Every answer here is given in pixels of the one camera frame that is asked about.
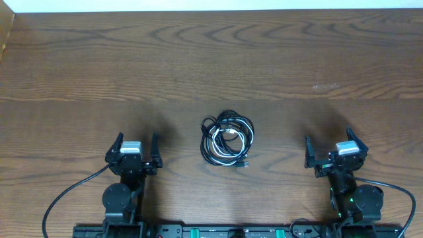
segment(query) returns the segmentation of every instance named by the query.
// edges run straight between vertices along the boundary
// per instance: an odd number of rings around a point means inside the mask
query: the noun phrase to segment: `black cable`
[[[311,223],[311,221],[309,221],[308,219],[305,219],[305,218],[298,218],[298,219],[296,219],[295,221],[293,221],[293,223],[291,223],[291,225],[289,226],[289,232],[291,233],[291,236],[292,237],[295,237],[295,238],[298,238],[298,236],[296,236],[296,235],[294,235],[293,233],[292,233],[292,226],[294,225],[294,223],[296,223],[297,221],[301,221],[301,220],[303,220],[303,221],[307,221],[307,222],[309,222],[309,223]],[[317,234],[318,234],[318,236],[316,236],[316,237],[313,237],[313,238],[317,238],[317,237],[320,237],[321,236],[321,234],[320,234],[320,232],[321,231],[317,231],[317,229],[316,229],[316,227],[314,226],[314,225],[311,225],[311,227],[317,232]]]
[[[58,200],[65,195],[67,192],[69,192],[70,190],[72,190],[73,188],[75,188],[76,186],[79,186],[81,184],[83,184],[84,182],[87,182],[88,180],[97,177],[99,174],[103,173],[106,169],[108,169],[110,167],[110,164],[106,165],[104,168],[102,168],[101,170],[99,170],[97,173],[89,176],[88,178],[85,178],[77,183],[75,183],[74,185],[70,186],[69,188],[67,188],[66,190],[64,190],[48,207],[46,213],[44,214],[44,217],[42,218],[42,234],[44,235],[44,238],[48,238],[47,235],[47,230],[46,230],[46,222],[47,222],[47,217],[48,214],[50,213],[50,211],[52,210],[53,206],[56,204],[56,202],[58,202]]]
[[[352,175],[349,175],[347,173],[343,173],[345,176],[351,178],[351,179],[355,179],[358,181],[362,181],[362,182],[368,182],[371,184],[376,184],[376,185],[381,185],[381,186],[386,186],[388,188],[394,188],[397,190],[400,190],[401,192],[404,192],[405,194],[407,194],[408,196],[410,196],[411,198],[411,202],[412,202],[412,206],[411,206],[411,212],[410,215],[408,216],[407,222],[405,223],[403,229],[401,230],[401,232],[399,233],[397,238],[401,238],[401,236],[404,235],[405,231],[407,230],[407,228],[409,227],[412,218],[414,217],[414,213],[416,212],[416,199],[414,198],[414,196],[412,195],[411,192],[409,192],[408,190],[401,188],[399,186],[393,185],[393,184],[388,184],[388,183],[384,183],[384,182],[379,182],[379,181],[374,181],[374,180],[369,180],[369,179],[365,179],[365,178],[359,178],[359,177],[355,177]]]
[[[203,137],[200,151],[206,163],[213,166],[248,166],[248,162],[243,162],[243,160],[247,157],[247,152],[254,139],[254,126],[250,119],[241,116],[234,110],[225,110],[217,118],[204,119],[201,131]],[[236,134],[236,136],[225,139],[224,133]],[[228,145],[228,142],[237,138],[243,141],[243,148],[239,151]]]

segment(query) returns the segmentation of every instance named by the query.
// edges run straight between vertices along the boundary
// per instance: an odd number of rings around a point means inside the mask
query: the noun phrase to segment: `black mount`
[[[145,178],[147,175],[156,175],[157,168],[163,167],[157,138],[157,134],[153,134],[148,158],[143,158],[142,148],[136,152],[122,152],[123,133],[119,133],[107,151],[105,160],[110,163],[110,170],[115,175],[120,175],[120,182],[110,185],[103,193],[102,202],[106,208],[106,217],[103,221],[105,237],[115,237],[111,234],[116,232],[127,235],[137,233],[131,227],[137,230],[143,225],[141,205]]]
[[[330,183],[330,203],[338,211],[342,222],[335,223],[333,237],[342,237],[344,226],[373,226],[381,219],[383,191],[376,186],[364,184],[357,186],[353,175],[364,164],[369,148],[354,134],[351,128],[346,129],[348,142],[338,143],[337,151],[328,153],[328,158],[316,160],[310,137],[305,137],[305,168],[314,168],[315,176],[328,177]]]
[[[124,135],[116,138],[106,154],[110,170],[120,175],[120,183],[110,185],[103,194],[106,217],[103,226],[76,226],[73,238],[394,238],[401,227],[381,227],[374,224],[381,219],[383,192],[371,185],[357,186],[346,176],[364,163],[368,148],[347,128],[348,145],[329,153],[328,158],[316,160],[310,138],[305,138],[305,167],[314,168],[316,177],[329,179],[330,201],[340,218],[327,224],[294,222],[271,226],[183,225],[180,223],[152,224],[141,217],[145,178],[156,175],[163,166],[157,135],[153,134],[151,151],[143,158],[142,149],[122,152]]]

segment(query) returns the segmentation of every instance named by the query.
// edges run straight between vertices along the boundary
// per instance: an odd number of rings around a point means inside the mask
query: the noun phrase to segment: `bundled wires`
[[[254,126],[250,119],[234,110],[226,110],[217,118],[204,119],[201,131],[203,138],[200,150],[206,163],[214,166],[248,167],[249,163],[243,160],[254,140]],[[233,149],[228,143],[238,138],[242,143],[241,148]]]

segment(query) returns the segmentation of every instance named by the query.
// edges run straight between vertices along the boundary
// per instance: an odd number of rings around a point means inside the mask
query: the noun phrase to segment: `tabletop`
[[[369,147],[355,174],[410,190],[423,230],[423,10],[18,14],[0,65],[0,237],[41,237],[52,200],[105,166],[119,132],[164,166],[147,178],[143,215],[190,223],[325,221],[329,184],[304,169],[351,126]],[[252,120],[248,168],[200,154],[205,117]],[[50,237],[100,224],[106,171],[66,194]],[[411,202],[384,191],[380,223]]]

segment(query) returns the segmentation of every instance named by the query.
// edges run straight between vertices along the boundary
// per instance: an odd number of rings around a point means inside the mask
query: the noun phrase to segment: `wooden table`
[[[19,14],[0,67],[0,237],[40,237],[52,200],[105,166],[118,132],[161,136],[164,167],[143,213],[185,223],[335,218],[329,185],[304,169],[350,125],[369,146],[356,173],[414,193],[423,230],[423,11]],[[234,109],[256,128],[249,168],[206,165],[200,123]],[[101,223],[110,171],[64,196],[47,225]],[[383,188],[381,223],[407,195]]]

